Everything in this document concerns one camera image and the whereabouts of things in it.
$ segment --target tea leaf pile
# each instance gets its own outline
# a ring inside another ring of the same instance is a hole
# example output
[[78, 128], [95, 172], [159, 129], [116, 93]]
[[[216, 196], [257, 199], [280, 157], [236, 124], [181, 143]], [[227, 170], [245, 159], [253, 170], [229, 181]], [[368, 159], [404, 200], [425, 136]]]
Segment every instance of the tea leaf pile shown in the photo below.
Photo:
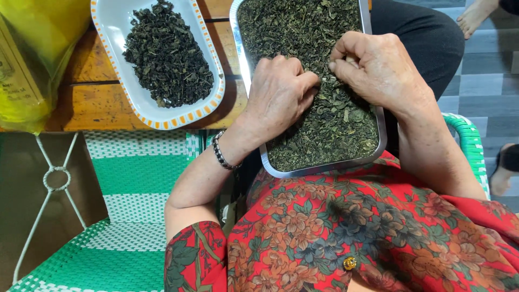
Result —
[[213, 73], [202, 51], [173, 4], [159, 0], [152, 10], [134, 10], [136, 19], [126, 38], [127, 62], [150, 91], [159, 107], [179, 107], [206, 98], [213, 88]]
[[372, 155], [379, 143], [374, 108], [328, 69], [335, 42], [360, 30], [357, 0], [247, 0], [238, 9], [245, 53], [254, 71], [261, 58], [297, 57], [321, 77], [304, 117], [267, 143], [270, 163], [292, 171]]

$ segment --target hand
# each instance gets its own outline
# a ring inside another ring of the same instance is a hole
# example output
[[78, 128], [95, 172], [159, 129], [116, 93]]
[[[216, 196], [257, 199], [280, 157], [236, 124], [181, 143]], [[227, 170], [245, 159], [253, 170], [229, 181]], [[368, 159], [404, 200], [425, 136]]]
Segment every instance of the hand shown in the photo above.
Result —
[[261, 59], [252, 78], [247, 107], [237, 119], [254, 133], [252, 147], [279, 136], [310, 107], [319, 77], [305, 72], [297, 58]]
[[434, 93], [394, 34], [345, 33], [330, 55], [330, 70], [369, 103], [397, 117], [436, 104]]

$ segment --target orange and white patterned rim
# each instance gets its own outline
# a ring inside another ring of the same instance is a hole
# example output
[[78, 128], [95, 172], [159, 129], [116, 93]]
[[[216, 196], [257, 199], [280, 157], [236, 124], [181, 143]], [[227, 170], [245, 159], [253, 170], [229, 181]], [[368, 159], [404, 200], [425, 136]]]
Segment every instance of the orange and white patterned rim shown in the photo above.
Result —
[[[206, 45], [209, 48], [209, 52], [211, 52], [212, 59], [214, 60], [214, 62], [216, 64], [216, 68], [218, 70], [218, 75], [224, 74], [222, 65], [220, 64], [220, 59], [219, 59], [218, 55], [216, 54], [216, 50], [214, 49], [213, 41], [211, 40], [211, 36], [209, 35], [209, 31], [207, 30], [206, 22], [204, 21], [204, 19], [202, 17], [202, 13], [200, 12], [198, 3], [196, 0], [189, 0], [189, 1], [192, 2], [192, 9], [199, 21], [198, 25], [202, 29], [203, 36], [205, 37], [205, 40], [206, 40]], [[92, 20], [95, 24], [95, 28], [97, 29], [99, 37], [101, 38], [101, 42], [104, 46], [106, 54], [108, 55], [108, 58], [110, 59], [110, 63], [112, 64], [112, 67], [114, 68], [115, 74], [117, 75], [117, 79], [121, 83], [121, 87], [125, 93], [126, 98], [128, 99], [128, 102], [130, 103], [130, 106], [131, 106], [133, 112], [135, 113], [137, 118], [139, 118], [144, 124], [148, 125], [151, 128], [154, 128], [154, 129], [171, 130], [171, 129], [179, 128], [184, 125], [190, 124], [194, 121], [197, 121], [197, 120], [209, 115], [218, 107], [218, 105], [222, 101], [222, 98], [223, 98], [223, 95], [225, 92], [225, 82], [223, 79], [220, 79], [220, 84], [218, 86], [218, 90], [216, 91], [216, 93], [212, 97], [207, 97], [207, 98], [210, 98], [209, 105], [205, 105], [205, 104], [201, 105], [199, 108], [194, 109], [193, 111], [191, 111], [189, 113], [179, 115], [175, 118], [172, 118], [169, 121], [164, 121], [164, 122], [154, 121], [152, 117], [147, 117], [147, 116], [144, 116], [143, 114], [139, 113], [137, 108], [133, 105], [131, 97], [126, 90], [124, 83], [121, 81], [119, 71], [117, 70], [116, 62], [113, 60], [114, 59], [113, 52], [110, 51], [110, 48], [106, 44], [106, 36], [103, 34], [103, 31], [101, 30], [101, 26], [100, 26], [100, 24], [98, 22], [98, 18], [97, 18], [97, 1], [90, 2], [90, 9], [91, 9], [91, 14], [92, 14]]]

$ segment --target bracelet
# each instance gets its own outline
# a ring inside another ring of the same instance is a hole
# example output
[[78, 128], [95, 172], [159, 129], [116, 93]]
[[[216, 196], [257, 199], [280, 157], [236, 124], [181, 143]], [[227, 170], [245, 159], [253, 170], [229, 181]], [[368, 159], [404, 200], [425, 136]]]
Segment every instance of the bracelet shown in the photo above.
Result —
[[232, 166], [227, 161], [225, 161], [225, 158], [222, 155], [222, 152], [220, 151], [220, 145], [218, 144], [218, 140], [224, 133], [225, 133], [225, 130], [221, 130], [220, 132], [218, 132], [218, 134], [216, 134], [216, 136], [213, 137], [212, 142], [213, 142], [214, 155], [216, 155], [216, 159], [218, 160], [218, 162], [220, 163], [220, 165], [223, 168], [225, 168], [227, 170], [238, 169], [241, 166], [241, 163], [237, 166]]

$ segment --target gold button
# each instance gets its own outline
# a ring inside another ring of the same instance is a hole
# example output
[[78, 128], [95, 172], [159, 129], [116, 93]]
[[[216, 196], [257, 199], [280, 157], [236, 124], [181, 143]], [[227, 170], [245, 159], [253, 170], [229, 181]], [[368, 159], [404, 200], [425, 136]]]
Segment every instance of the gold button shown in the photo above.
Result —
[[357, 261], [354, 257], [348, 257], [343, 261], [343, 267], [346, 271], [350, 271], [357, 266]]

